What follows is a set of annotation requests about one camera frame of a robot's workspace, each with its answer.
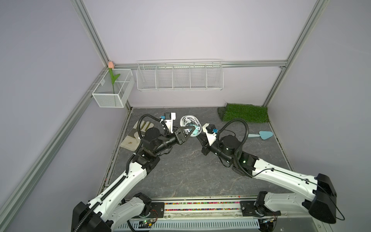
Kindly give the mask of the teal charger block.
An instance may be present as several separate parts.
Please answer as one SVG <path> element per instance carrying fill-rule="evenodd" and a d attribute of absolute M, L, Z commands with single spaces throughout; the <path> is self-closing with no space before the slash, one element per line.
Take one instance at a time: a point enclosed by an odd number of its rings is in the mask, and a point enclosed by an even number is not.
<path fill-rule="evenodd" d="M 195 129 L 193 130 L 191 137 L 197 137 L 202 132 L 202 128 L 200 126 L 195 126 Z"/>

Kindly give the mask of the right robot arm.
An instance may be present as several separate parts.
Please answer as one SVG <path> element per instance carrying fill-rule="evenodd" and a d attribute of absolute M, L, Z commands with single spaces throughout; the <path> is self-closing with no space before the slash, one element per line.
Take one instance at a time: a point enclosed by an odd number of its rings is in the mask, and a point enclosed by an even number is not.
<path fill-rule="evenodd" d="M 236 122 L 244 126 L 241 141 L 234 135 L 220 136 L 229 125 Z M 197 138 L 203 146 L 203 154 L 211 152 L 217 155 L 239 175 L 264 180 L 299 195 L 302 198 L 299 208 L 307 210 L 310 216 L 321 222 L 334 224 L 338 221 L 337 193 L 329 176 L 318 174 L 314 177 L 296 173 L 244 152 L 243 145 L 248 136 L 247 122 L 243 119 L 233 119 L 221 129 L 217 129 L 214 124 L 204 124 Z"/>

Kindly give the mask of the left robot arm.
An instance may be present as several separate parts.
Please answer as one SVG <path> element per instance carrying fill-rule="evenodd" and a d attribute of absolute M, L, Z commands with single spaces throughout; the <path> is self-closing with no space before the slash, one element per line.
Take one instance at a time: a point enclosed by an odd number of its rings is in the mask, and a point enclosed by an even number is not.
<path fill-rule="evenodd" d="M 137 122 L 137 149 L 129 158 L 126 170 L 101 194 L 87 204 L 80 202 L 72 213 L 73 232 L 112 232 L 136 216 L 150 214 L 152 200 L 138 193 L 126 203 L 125 196 L 159 163 L 161 154 L 176 144 L 184 144 L 200 134 L 202 126 L 194 116 L 180 119 L 181 126 L 173 128 L 173 114 L 159 118 L 144 114 Z"/>

